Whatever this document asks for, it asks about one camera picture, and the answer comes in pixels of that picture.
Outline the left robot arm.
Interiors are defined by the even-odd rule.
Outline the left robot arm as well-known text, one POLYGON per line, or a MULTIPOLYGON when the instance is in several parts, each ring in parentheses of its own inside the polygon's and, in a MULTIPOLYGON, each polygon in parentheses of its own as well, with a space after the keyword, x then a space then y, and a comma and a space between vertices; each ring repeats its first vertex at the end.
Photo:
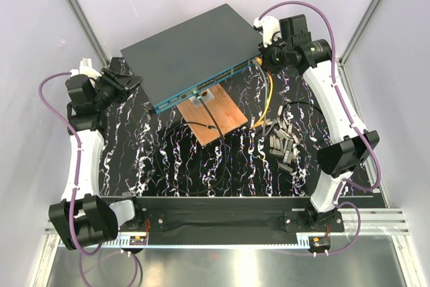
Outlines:
POLYGON ((74 69, 65 77, 70 101, 67 116, 57 117, 70 136, 71 162, 60 202, 50 205, 48 217, 67 249, 87 255, 86 247, 115 240, 123 225, 136 231, 145 222, 136 198, 107 204, 99 193, 105 111, 115 101, 126 101, 142 79, 91 67, 74 69))

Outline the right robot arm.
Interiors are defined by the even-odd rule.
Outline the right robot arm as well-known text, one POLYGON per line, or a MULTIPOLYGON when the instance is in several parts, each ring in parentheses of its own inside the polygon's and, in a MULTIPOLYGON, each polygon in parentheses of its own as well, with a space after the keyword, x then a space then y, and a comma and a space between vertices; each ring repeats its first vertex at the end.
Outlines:
POLYGON ((315 95, 329 129, 330 144, 317 153, 320 177, 302 214, 307 227, 319 231, 334 217, 340 191, 380 137, 357 115, 332 61, 331 45, 312 39, 304 15, 256 18, 253 25, 263 36, 263 68, 271 73, 296 69, 315 95))

